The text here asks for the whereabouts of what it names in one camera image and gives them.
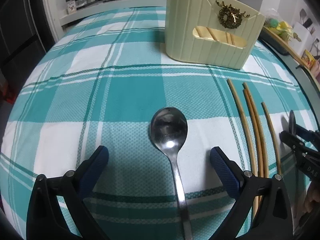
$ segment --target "decorative brooch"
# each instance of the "decorative brooch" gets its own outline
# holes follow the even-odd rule
[[[228,29],[236,29],[241,25],[242,17],[249,18],[250,14],[244,15],[244,13],[240,13],[240,9],[232,7],[232,5],[225,5],[224,1],[222,1],[222,5],[216,0],[216,4],[222,9],[219,12],[219,22],[220,24]]]

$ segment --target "metal spoon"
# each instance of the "metal spoon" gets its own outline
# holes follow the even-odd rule
[[[189,212],[177,162],[178,152],[186,141],[187,133],[187,120],[183,113],[181,113],[177,108],[162,108],[155,113],[151,120],[151,141],[168,157],[171,164],[184,237],[186,240],[193,240]]]

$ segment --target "red object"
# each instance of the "red object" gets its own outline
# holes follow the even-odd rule
[[[17,93],[15,93],[11,88],[10,86],[7,84],[4,85],[4,87],[1,87],[1,92],[2,92],[2,95],[3,95],[3,99],[5,101],[7,101],[9,104],[14,104],[14,102],[16,101],[17,99]]]

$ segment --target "teal and white tablecloth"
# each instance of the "teal and white tablecloth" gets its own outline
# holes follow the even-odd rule
[[[188,119],[178,164],[194,239],[207,240],[234,202],[209,163],[210,149],[220,146],[243,170],[251,169],[228,78],[240,96],[252,138],[243,82],[253,94],[266,137],[270,177],[276,173],[276,159],[260,103],[266,103],[276,133],[287,126],[291,109],[298,124],[317,129],[295,78],[262,44],[256,43],[240,71],[178,62],[165,53],[164,21],[165,8],[155,7],[88,17],[28,78],[10,115],[0,157],[5,213],[24,238],[36,176],[62,176],[105,145],[108,166],[84,202],[107,235],[119,240],[182,239],[169,161],[148,138],[153,114],[174,106]],[[289,149],[282,144],[280,149],[295,216],[309,180],[296,171]],[[63,198],[59,203],[71,231],[77,233]],[[250,221],[249,214],[241,234]]]

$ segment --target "utensil holder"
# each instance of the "utensil holder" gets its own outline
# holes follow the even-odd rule
[[[237,0],[167,0],[166,52],[179,61],[241,69],[264,21]]]

